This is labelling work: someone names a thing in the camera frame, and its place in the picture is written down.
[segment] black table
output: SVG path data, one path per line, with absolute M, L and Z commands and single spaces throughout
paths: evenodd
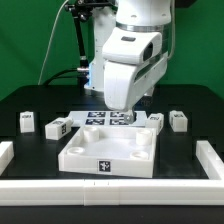
M 57 155 L 77 128 L 59 141 L 45 139 L 44 126 L 70 111 L 108 110 L 102 98 L 86 96 L 76 86 L 26 86 L 0 102 L 0 141 L 14 142 L 15 158 L 0 179 L 101 179 L 116 176 L 58 171 Z M 206 179 L 195 157 L 196 141 L 208 140 L 224 159 L 224 101 L 207 87 L 157 86 L 136 110 L 163 113 L 164 128 L 157 139 L 153 178 Z M 183 111 L 188 132 L 174 133 L 171 110 Z M 35 133 L 21 134 L 19 114 L 35 112 Z M 47 206 L 1 207 L 1 223 L 222 223 L 222 206 Z

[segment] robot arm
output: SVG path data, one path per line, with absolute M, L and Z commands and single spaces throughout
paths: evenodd
M 68 5 L 78 37 L 78 20 L 85 22 L 91 15 L 94 20 L 95 58 L 87 68 L 85 91 L 104 93 L 108 108 L 126 113 L 126 123 L 135 121 L 134 105 L 166 72 L 171 1 L 77 0 Z M 111 4 L 118 5 L 116 21 Z M 82 38 L 78 40 L 84 49 Z M 81 62 L 79 70 L 86 72 Z
M 108 108 L 126 112 L 161 79 L 167 68 L 171 0 L 120 0 L 116 27 L 103 47 L 104 97 Z

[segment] green screen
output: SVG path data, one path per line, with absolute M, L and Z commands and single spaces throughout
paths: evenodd
M 0 99 L 38 83 L 56 14 L 62 0 L 0 3 Z M 162 84 L 200 84 L 224 98 L 224 1 L 197 0 L 176 9 L 176 51 Z M 86 52 L 93 58 L 91 21 L 82 24 Z M 52 42 L 43 81 L 79 65 L 73 19 L 64 10 Z M 53 84 L 76 84 L 58 80 Z

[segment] black cable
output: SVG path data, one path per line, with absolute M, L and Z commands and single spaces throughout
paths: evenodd
M 52 79 L 47 83 L 47 85 L 48 85 L 50 82 L 52 82 L 53 80 L 55 80 L 55 79 L 73 79 L 73 78 L 77 78 L 77 76 L 76 76 L 76 75 L 72 75 L 72 76 L 55 77 L 55 78 L 52 78 Z
M 76 68 L 70 68 L 70 69 L 66 69 L 66 70 L 63 70 L 61 72 L 58 72 L 56 73 L 55 75 L 53 75 L 50 79 L 46 80 L 43 85 L 44 86 L 47 86 L 52 80 L 54 80 L 55 78 L 61 76 L 61 75 L 64 75 L 64 74 L 67 74 L 67 73 L 70 73 L 70 72 L 76 72 L 77 69 Z
M 76 36 L 77 36 L 79 56 L 80 56 L 80 67 L 87 67 L 89 65 L 89 62 L 87 60 L 86 53 L 85 53 L 84 41 L 83 41 L 80 18 L 79 18 L 79 9 L 77 7 L 72 6 L 69 11 L 72 13 L 72 17 L 73 17 L 75 29 L 76 29 Z

